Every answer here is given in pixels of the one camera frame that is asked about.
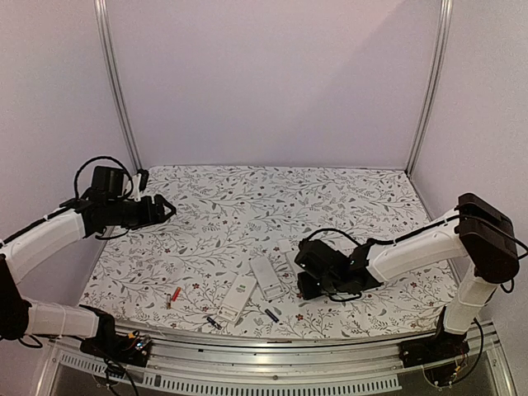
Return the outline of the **white remote with logo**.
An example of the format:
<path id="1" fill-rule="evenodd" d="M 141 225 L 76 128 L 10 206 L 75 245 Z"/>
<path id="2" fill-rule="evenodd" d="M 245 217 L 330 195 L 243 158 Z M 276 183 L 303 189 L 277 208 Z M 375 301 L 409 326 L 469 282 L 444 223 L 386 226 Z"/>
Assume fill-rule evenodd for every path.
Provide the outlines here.
<path id="1" fill-rule="evenodd" d="M 252 296 L 256 285 L 257 280 L 253 276 L 237 276 L 219 306 L 218 317 L 225 321 L 236 323 L 240 319 L 242 311 Z"/>

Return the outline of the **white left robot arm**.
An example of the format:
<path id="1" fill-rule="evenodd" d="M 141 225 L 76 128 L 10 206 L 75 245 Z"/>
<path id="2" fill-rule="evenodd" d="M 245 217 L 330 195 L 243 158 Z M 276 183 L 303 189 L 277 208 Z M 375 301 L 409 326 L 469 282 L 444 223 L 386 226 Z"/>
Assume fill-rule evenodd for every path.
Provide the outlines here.
<path id="1" fill-rule="evenodd" d="M 23 297 L 21 281 L 42 262 L 85 238 L 107 238 L 109 228 L 124 233 L 164 224 L 177 209 L 157 194 L 146 196 L 149 174 L 131 174 L 117 159 L 98 156 L 91 185 L 73 188 L 72 199 L 44 217 L 1 241 L 1 337 L 15 341 L 24 336 L 74 336 L 89 338 L 105 358 L 123 349 L 119 335 L 110 329 L 113 317 L 98 309 L 43 303 Z"/>

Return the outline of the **red battery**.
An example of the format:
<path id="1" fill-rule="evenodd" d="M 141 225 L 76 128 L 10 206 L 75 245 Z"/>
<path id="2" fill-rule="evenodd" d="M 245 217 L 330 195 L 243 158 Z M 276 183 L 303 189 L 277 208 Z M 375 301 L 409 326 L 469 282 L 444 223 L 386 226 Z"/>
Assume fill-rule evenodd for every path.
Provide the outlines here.
<path id="1" fill-rule="evenodd" d="M 176 290 L 174 291 L 174 293 L 172 294 L 172 297 L 171 297 L 171 301 L 174 302 L 177 300 L 179 294 L 181 293 L 182 291 L 182 288 L 181 287 L 177 287 Z"/>

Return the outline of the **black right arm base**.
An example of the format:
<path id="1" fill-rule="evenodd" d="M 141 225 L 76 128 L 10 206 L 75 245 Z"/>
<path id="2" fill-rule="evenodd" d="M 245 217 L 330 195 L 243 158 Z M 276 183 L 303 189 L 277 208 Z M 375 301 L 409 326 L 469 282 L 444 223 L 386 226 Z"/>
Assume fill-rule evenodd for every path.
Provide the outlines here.
<path id="1" fill-rule="evenodd" d="M 436 387 L 446 387 L 456 382 L 461 372 L 461 364 L 456 363 L 455 358 L 464 358 L 469 352 L 467 333 L 447 332 L 444 326 L 445 315 L 446 308 L 443 308 L 433 335 L 398 344 L 398 357 L 404 368 L 449 360 L 445 365 L 436 365 L 424 370 L 426 380 Z"/>

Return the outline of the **white remote control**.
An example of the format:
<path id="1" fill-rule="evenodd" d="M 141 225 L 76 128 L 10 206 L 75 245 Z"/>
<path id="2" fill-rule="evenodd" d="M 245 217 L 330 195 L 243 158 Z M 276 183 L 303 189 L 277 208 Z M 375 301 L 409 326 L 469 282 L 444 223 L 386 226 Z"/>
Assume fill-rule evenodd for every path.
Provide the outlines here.
<path id="1" fill-rule="evenodd" d="M 285 287 L 266 257 L 252 258 L 249 265 L 265 300 L 279 299 L 286 294 Z"/>

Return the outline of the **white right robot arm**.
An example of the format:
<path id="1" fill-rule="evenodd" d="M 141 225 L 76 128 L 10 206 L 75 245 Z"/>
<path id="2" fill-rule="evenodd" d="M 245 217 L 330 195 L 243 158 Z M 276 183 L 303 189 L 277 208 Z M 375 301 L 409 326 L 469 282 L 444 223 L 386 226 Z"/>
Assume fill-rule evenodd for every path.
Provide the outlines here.
<path id="1" fill-rule="evenodd" d="M 427 341 L 427 353 L 445 359 L 498 286 L 512 281 L 526 244 L 516 238 L 512 221 L 473 193 L 440 218 L 392 240 L 369 238 L 350 254 L 340 252 L 315 234 L 299 242 L 294 263 L 300 268 L 298 286 L 306 300 L 321 295 L 360 294 L 410 271 L 434 263 L 467 257 L 471 266 L 455 297 L 443 309 L 440 331 Z"/>

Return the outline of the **white battery cover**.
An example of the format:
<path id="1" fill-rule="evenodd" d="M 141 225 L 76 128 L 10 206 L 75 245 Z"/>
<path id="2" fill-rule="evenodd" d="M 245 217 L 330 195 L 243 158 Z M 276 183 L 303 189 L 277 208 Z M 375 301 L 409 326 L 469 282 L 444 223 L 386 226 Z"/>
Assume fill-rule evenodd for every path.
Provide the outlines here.
<path id="1" fill-rule="evenodd" d="M 355 247 L 355 244 L 350 242 L 349 240 L 337 240 L 335 242 L 336 244 L 336 248 L 337 250 L 339 251 L 342 251 L 342 252 L 351 252 L 354 247 Z"/>
<path id="2" fill-rule="evenodd" d="M 287 253 L 292 250 L 291 243 L 288 239 L 281 239 L 277 242 L 279 251 L 282 253 Z"/>

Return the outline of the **blue battery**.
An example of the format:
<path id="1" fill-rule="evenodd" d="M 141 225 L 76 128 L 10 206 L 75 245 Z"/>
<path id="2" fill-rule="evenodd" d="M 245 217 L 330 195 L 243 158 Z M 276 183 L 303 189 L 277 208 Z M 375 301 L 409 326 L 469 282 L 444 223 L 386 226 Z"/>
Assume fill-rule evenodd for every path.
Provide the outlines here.
<path id="1" fill-rule="evenodd" d="M 269 309 L 265 309 L 264 312 L 274 323 L 279 323 L 280 322 L 278 317 L 275 316 Z"/>

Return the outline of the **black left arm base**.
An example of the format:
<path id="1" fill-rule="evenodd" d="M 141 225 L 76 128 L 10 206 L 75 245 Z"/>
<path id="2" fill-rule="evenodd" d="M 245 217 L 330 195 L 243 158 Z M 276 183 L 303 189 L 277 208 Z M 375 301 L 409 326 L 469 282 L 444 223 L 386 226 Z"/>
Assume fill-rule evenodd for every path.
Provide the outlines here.
<path id="1" fill-rule="evenodd" d="M 116 332 L 116 321 L 112 315 L 100 309 L 82 305 L 99 319 L 95 337 L 84 339 L 80 351 L 118 363 L 146 367 L 152 349 L 152 338 L 135 330 L 128 335 Z"/>

